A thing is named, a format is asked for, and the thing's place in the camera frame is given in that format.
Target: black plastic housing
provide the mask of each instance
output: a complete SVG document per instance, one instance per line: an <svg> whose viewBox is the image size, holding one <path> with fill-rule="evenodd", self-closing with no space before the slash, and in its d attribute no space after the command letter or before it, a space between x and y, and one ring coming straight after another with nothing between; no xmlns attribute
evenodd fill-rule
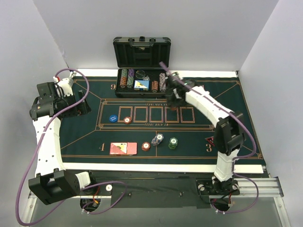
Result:
<svg viewBox="0 0 303 227"><path fill-rule="evenodd" d="M171 41L169 38L160 37L116 37L113 41L118 67L118 76L115 94L118 97L164 97L165 93L153 93L153 81L159 82L159 74L165 71L159 62L169 65ZM143 70L150 78L148 91L136 91L134 88L121 88L120 79L122 69Z"/></svg>

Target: table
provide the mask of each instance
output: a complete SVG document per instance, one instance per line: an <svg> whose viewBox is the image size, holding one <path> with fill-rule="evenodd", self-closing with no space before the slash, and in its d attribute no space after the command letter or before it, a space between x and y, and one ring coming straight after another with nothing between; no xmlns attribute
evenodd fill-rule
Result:
<svg viewBox="0 0 303 227"><path fill-rule="evenodd" d="M214 127L193 106L172 111L165 99L118 98L114 93L116 78L112 77L116 76L117 70L82 71L89 78L90 93L87 101L92 112L62 121L61 153L66 168L149 172L214 171L217 157L211 141ZM241 111L245 125L256 139L241 83L234 72L179 73L202 84L223 105ZM76 76L74 80L74 92L85 90L83 78ZM112 114L118 116L115 123L109 121ZM123 123L126 116L133 119L129 125ZM164 135L163 142L157 147L151 146L149 151L142 151L142 143L150 143L157 133ZM178 139L175 150L168 148L171 137ZM137 155L110 156L111 142L137 142ZM250 153L251 147L251 142L246 140L239 155ZM256 155L237 162L236 172L263 173L262 166L265 164L258 146Z"/></svg>

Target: gray wall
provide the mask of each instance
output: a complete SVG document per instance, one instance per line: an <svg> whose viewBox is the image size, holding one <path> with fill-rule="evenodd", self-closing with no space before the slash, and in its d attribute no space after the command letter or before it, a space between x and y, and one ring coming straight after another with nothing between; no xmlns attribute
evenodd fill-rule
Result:
<svg viewBox="0 0 303 227"><path fill-rule="evenodd" d="M117 68L116 36L172 39L171 69L239 70L278 0L34 0L74 68Z"/></svg>
<svg viewBox="0 0 303 227"><path fill-rule="evenodd" d="M280 0L240 70L245 97L287 212L302 226L303 1Z"/></svg>
<svg viewBox="0 0 303 227"><path fill-rule="evenodd" d="M28 114L38 94L36 84L51 81L66 64L31 0L2 0L0 9L0 226L16 227L17 189L36 147ZM21 214L27 183L23 192Z"/></svg>

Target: poker table mat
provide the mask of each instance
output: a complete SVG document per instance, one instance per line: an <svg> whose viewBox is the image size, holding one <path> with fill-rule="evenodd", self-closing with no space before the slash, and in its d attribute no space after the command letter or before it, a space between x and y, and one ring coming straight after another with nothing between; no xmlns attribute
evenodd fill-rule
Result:
<svg viewBox="0 0 303 227"><path fill-rule="evenodd" d="M218 102L244 114L244 124L257 142L254 156L237 161L237 164L265 165L251 117L238 78L191 78L203 85ZM214 126L192 105L171 110L166 100L159 98L118 98L115 96L116 77L89 78L87 102L91 113L64 118L60 127L60 144L63 162L114 163L114 164L215 164L217 150L212 144ZM74 77L72 89L86 92L86 82ZM111 115L117 122L110 122ZM125 124L125 117L132 117ZM158 146L143 151L144 142L151 144L157 133L164 136ZM178 146L169 149L169 139L178 139ZM137 155L110 156L111 142L136 142ZM252 152L249 139L239 155Z"/></svg>

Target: blue poker chip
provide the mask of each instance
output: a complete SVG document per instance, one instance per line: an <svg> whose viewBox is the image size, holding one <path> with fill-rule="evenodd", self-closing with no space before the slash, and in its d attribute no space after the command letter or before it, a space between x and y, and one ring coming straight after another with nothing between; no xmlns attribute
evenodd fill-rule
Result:
<svg viewBox="0 0 303 227"><path fill-rule="evenodd" d="M117 116L117 115L111 115L111 116L109 117L109 121L110 121L110 122L116 122L116 121L118 121L118 116Z"/></svg>

